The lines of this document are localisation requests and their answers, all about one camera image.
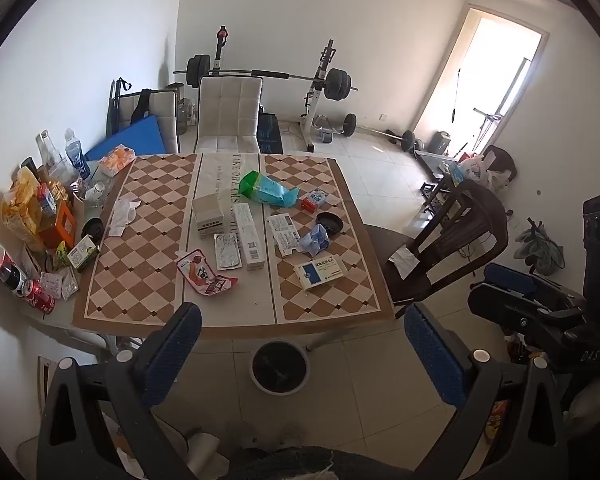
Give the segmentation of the blue wrapper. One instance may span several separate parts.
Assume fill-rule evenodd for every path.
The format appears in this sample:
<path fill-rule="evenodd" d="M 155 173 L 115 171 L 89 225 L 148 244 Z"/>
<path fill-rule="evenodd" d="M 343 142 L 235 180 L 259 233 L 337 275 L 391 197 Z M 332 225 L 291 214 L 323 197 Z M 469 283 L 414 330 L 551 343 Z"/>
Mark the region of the blue wrapper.
<path fill-rule="evenodd" d="M 300 252 L 305 252 L 314 258 L 317 254 L 326 250 L 330 244 L 328 233 L 321 223 L 317 223 L 309 233 L 298 240 Z"/>

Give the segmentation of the white green medicine box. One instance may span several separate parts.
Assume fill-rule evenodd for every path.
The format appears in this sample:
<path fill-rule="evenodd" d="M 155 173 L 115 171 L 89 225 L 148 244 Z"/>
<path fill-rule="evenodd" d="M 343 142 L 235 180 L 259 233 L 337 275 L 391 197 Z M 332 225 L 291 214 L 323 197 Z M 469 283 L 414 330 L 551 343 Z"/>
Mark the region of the white green medicine box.
<path fill-rule="evenodd" d="M 224 214 L 216 194 L 195 198 L 193 213 L 197 235 L 200 238 L 224 232 Z"/>

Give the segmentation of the checkered brown table mat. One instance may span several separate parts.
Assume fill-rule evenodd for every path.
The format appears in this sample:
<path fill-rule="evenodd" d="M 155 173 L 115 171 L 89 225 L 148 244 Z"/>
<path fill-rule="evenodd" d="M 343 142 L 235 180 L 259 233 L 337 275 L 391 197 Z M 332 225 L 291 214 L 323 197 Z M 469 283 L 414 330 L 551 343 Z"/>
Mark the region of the checkered brown table mat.
<path fill-rule="evenodd" d="M 342 223 L 328 247 L 302 252 L 316 215 L 243 196 L 255 172 L 299 197 L 324 193 L 324 214 Z M 208 337 L 326 333 L 385 321 L 393 312 L 370 237 L 331 158 L 299 155 L 140 156 L 109 183 L 102 222 L 133 209 L 105 235 L 81 275 L 73 325 L 145 336 L 184 302 L 201 310 Z"/>

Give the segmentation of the white printed box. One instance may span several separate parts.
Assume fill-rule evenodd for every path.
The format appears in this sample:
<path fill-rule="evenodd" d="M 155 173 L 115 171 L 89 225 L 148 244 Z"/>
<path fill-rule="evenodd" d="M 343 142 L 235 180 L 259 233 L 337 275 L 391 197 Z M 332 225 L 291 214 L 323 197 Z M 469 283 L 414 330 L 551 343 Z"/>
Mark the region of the white printed box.
<path fill-rule="evenodd" d="M 290 256 L 299 249 L 300 235 L 290 214 L 273 214 L 268 217 L 268 225 L 283 257 Z"/>

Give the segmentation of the yellow snack bag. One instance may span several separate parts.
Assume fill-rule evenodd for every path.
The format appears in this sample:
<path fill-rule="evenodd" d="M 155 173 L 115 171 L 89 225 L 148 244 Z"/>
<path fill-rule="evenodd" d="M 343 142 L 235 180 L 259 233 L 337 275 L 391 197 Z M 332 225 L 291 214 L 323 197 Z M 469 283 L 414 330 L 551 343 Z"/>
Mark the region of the yellow snack bag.
<path fill-rule="evenodd" d="M 12 234 L 15 234 L 32 252 L 42 252 L 44 243 L 38 235 L 42 221 L 42 209 L 36 198 L 40 182 L 33 172 L 20 168 L 10 189 L 3 194 L 1 219 Z"/>

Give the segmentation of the white padded chair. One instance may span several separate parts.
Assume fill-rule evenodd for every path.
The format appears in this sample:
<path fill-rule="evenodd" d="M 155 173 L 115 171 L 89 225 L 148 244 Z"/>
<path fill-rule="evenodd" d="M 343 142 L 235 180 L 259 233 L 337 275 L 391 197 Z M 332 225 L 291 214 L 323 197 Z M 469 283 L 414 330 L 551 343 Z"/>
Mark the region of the white padded chair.
<path fill-rule="evenodd" d="M 263 81 L 204 77 L 198 89 L 196 153 L 259 153 Z"/>

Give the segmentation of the white round trash bin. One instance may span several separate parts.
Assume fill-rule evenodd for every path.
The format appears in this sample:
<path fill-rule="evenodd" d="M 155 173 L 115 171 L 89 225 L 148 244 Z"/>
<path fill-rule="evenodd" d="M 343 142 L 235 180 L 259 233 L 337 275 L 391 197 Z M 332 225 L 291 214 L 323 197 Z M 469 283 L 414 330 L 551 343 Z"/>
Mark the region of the white round trash bin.
<path fill-rule="evenodd" d="M 264 393 L 291 396 L 308 381 L 310 362 L 298 344 L 272 340 L 253 352 L 249 371 L 254 384 Z"/>

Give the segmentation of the red blue milk carton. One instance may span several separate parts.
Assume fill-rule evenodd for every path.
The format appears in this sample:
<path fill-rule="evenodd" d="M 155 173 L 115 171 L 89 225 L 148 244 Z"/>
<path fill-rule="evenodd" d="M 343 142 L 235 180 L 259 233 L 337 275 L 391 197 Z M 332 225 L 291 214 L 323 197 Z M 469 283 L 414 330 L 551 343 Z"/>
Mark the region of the red blue milk carton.
<path fill-rule="evenodd" d="M 313 214 L 315 211 L 319 210 L 324 203 L 327 202 L 328 193 L 322 190 L 321 188 L 314 188 L 314 190 L 310 191 L 306 196 L 302 198 L 300 203 L 300 207 L 306 211 L 309 211 Z"/>

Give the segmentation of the silver foil blister pack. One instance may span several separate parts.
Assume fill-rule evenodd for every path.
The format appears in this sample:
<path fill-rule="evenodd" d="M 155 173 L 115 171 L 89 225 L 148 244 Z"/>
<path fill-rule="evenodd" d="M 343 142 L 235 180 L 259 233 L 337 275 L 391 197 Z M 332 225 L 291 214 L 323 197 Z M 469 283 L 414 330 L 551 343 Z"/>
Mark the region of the silver foil blister pack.
<path fill-rule="evenodd" d="M 214 251 L 216 267 L 220 271 L 236 270 L 242 267 L 239 240 L 235 233 L 216 233 Z"/>

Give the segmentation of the cola bottle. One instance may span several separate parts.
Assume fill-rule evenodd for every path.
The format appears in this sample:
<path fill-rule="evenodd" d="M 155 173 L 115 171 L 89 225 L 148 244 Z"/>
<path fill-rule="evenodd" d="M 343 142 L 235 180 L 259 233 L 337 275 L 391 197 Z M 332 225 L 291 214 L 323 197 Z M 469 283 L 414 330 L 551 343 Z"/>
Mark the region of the cola bottle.
<path fill-rule="evenodd" d="M 27 275 L 3 247 L 0 247 L 0 281 L 17 297 L 23 296 Z"/>

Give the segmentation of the green blue rice bag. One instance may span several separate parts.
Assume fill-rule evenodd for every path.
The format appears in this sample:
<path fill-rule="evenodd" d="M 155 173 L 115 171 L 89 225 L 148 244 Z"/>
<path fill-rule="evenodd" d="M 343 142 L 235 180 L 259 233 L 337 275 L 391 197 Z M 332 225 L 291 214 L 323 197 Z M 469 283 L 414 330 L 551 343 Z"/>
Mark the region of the green blue rice bag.
<path fill-rule="evenodd" d="M 238 193 L 245 198 L 274 207 L 290 208 L 297 203 L 300 190 L 285 188 L 279 182 L 252 170 L 238 184 Z"/>

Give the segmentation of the long white pink box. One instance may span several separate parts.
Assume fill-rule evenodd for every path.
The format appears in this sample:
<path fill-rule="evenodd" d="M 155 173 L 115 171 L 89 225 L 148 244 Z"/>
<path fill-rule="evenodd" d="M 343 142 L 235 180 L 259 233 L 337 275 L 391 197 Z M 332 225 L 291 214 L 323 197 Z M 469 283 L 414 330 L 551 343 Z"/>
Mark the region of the long white pink box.
<path fill-rule="evenodd" d="M 232 213 L 246 268 L 248 270 L 263 268 L 265 255 L 250 206 L 246 203 L 236 203 L 232 206 Z"/>

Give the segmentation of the white blue medicine box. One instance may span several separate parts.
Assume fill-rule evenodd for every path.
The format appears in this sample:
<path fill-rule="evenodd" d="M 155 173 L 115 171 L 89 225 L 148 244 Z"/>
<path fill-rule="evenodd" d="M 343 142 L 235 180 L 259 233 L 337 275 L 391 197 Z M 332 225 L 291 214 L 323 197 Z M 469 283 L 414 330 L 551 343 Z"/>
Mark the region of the white blue medicine box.
<path fill-rule="evenodd" d="M 344 278 L 347 268 L 338 255 L 326 255 L 297 264 L 294 274 L 303 289 L 311 289 Z"/>

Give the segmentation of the blue label water bottle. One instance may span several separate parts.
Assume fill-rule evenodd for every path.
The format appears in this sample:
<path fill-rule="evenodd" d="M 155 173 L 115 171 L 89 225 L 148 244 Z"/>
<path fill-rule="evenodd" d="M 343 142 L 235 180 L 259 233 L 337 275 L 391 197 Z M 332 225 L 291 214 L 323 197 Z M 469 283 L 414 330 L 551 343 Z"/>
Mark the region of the blue label water bottle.
<path fill-rule="evenodd" d="M 69 162 L 83 181 L 88 180 L 91 177 L 91 169 L 87 165 L 82 144 L 71 128 L 68 128 L 65 132 L 65 141 Z"/>

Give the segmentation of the red white snack wrapper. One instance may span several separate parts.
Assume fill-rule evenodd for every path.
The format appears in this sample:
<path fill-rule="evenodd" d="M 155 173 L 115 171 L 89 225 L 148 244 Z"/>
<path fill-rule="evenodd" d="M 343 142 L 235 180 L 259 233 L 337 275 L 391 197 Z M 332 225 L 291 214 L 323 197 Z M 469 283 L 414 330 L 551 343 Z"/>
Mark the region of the red white snack wrapper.
<path fill-rule="evenodd" d="M 195 249 L 179 258 L 176 266 L 189 286 L 201 296 L 219 295 L 238 283 L 238 278 L 217 274 L 200 249 Z"/>

